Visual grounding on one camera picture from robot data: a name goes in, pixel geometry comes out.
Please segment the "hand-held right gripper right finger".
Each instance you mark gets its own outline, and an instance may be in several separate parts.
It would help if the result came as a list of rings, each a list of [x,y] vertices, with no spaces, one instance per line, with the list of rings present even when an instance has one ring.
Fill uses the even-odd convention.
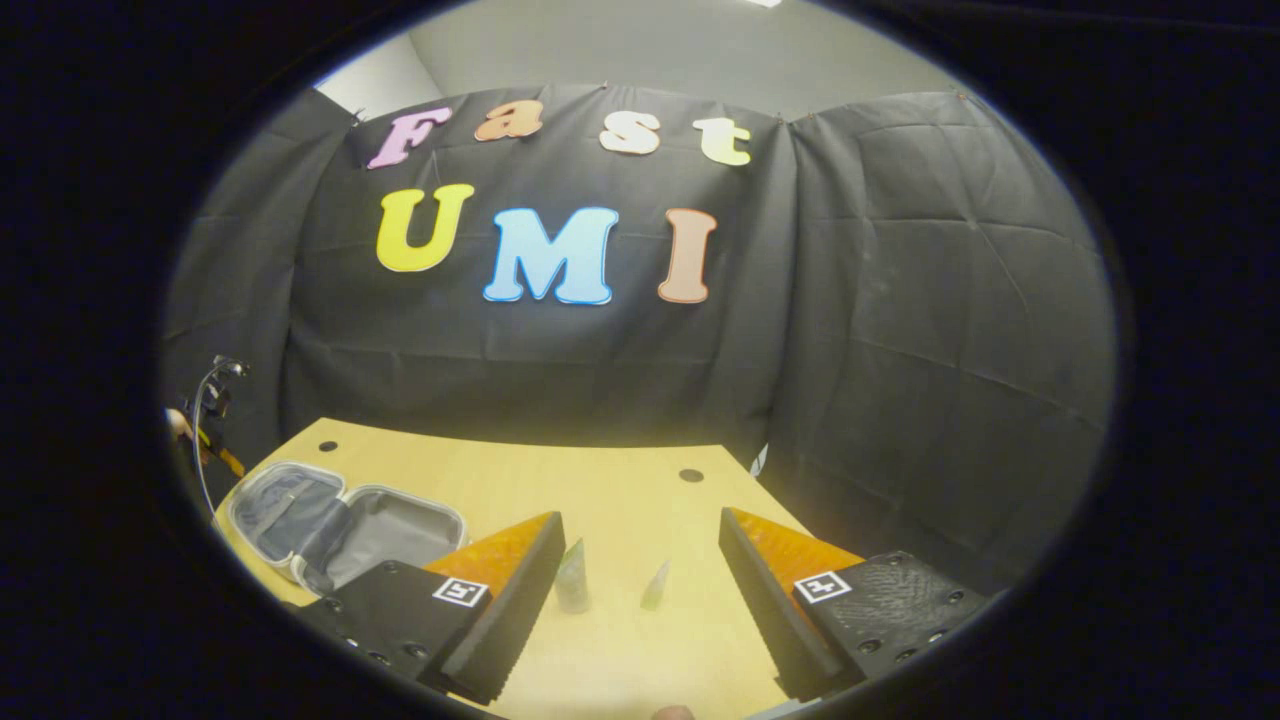
[[[888,675],[989,603],[909,552],[863,559],[741,509],[722,510],[718,541],[791,700]]]

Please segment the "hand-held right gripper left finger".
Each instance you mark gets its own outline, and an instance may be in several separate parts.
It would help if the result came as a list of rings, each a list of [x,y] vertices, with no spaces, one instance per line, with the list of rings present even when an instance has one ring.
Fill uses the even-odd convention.
[[[366,664],[489,705],[506,687],[566,551],[539,514],[422,566],[387,560],[300,610],[310,630]]]

